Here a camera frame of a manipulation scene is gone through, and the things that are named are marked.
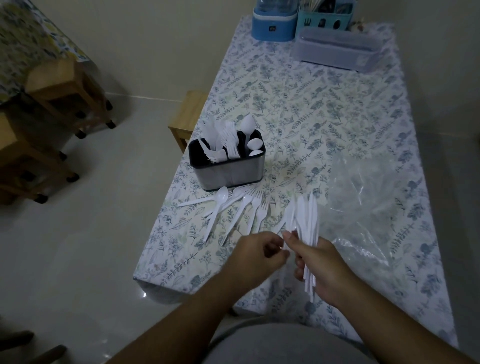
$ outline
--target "cutlery holder compartment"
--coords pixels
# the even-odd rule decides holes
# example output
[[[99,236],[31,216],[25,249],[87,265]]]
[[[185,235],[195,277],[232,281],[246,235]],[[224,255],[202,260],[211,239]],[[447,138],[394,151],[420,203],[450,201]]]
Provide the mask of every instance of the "cutlery holder compartment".
[[[208,160],[197,139],[192,140],[188,144],[190,166],[195,171],[198,182],[200,182],[201,187],[205,191],[215,191],[223,186],[228,188],[237,187],[258,182],[263,178],[265,144],[260,148],[263,151],[262,154],[248,157],[243,147],[246,139],[245,134],[237,132],[237,135],[239,137],[237,149],[241,158],[229,159],[220,163],[212,163]],[[258,130],[255,130],[250,136],[250,139],[253,138],[259,138],[263,141],[262,135]],[[210,147],[205,139],[202,138],[202,141]]]

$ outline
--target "person's right hand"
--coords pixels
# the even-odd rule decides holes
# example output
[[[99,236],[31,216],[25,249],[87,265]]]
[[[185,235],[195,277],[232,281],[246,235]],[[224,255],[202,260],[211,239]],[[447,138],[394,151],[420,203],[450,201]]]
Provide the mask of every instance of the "person's right hand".
[[[342,290],[355,282],[357,276],[351,271],[335,246],[324,238],[319,238],[316,247],[298,240],[297,232],[283,232],[288,247],[295,252],[294,276],[303,281],[305,265],[316,278],[315,292],[332,306],[337,306]]]

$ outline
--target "tile floor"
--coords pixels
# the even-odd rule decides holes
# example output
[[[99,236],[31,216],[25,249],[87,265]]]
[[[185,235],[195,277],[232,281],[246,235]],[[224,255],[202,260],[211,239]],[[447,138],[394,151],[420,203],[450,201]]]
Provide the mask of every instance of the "tile floor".
[[[0,362],[62,343],[64,362],[102,363],[174,307],[144,297],[132,273],[181,157],[167,129],[179,105],[111,101],[116,129],[63,148],[78,182],[45,205],[0,206],[0,330],[36,333]],[[424,133],[419,145],[460,345],[480,360],[479,145]]]

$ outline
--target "hand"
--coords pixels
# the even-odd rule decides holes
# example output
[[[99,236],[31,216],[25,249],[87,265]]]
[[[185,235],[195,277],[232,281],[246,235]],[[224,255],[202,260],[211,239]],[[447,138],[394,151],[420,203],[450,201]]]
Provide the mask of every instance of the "hand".
[[[231,286],[243,296],[287,262],[290,252],[282,246],[283,239],[271,231],[242,236],[221,274],[228,276]]]
[[[337,306],[339,296],[348,285],[355,282],[357,276],[345,263],[335,246],[324,238],[318,238],[316,247],[298,240],[297,232],[283,232],[283,238],[295,252],[294,276],[303,281],[305,265],[316,278],[315,292],[328,304]]]

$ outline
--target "clear plastic bag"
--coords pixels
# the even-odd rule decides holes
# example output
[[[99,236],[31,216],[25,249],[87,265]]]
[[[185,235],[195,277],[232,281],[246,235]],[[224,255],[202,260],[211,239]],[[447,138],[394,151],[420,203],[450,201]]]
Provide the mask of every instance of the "clear plastic bag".
[[[388,156],[333,155],[328,203],[319,213],[320,235],[335,245],[355,274],[392,301],[394,287],[402,285],[393,275],[388,245],[400,182],[393,165]]]

